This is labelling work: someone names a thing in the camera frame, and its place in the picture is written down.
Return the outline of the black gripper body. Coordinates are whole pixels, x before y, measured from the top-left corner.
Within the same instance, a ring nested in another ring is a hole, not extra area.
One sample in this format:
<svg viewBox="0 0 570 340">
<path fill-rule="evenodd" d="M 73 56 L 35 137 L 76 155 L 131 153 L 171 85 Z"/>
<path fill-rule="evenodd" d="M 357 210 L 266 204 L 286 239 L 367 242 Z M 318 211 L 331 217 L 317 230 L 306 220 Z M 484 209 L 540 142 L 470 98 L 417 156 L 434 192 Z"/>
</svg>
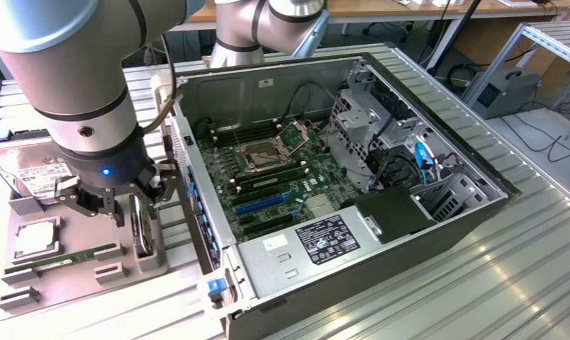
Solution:
<svg viewBox="0 0 570 340">
<path fill-rule="evenodd" d="M 105 189 L 113 189 L 115 195 L 127 193 L 135 183 L 143 193 L 152 191 L 150 182 L 155 175 L 154 161 L 147 155 L 143 130 L 135 126 L 127 138 L 112 148 L 100 152 L 73 152 L 59 149 L 79 178 L 79 187 L 96 196 Z"/>
</svg>

